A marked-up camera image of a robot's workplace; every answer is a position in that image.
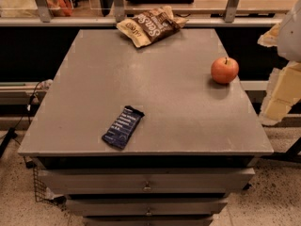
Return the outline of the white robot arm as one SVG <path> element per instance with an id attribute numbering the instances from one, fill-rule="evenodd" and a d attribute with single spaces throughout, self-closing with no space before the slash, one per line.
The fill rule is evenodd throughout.
<path id="1" fill-rule="evenodd" d="M 282 20 L 277 36 L 277 53 L 290 61 L 301 61 L 301 0 Z"/>

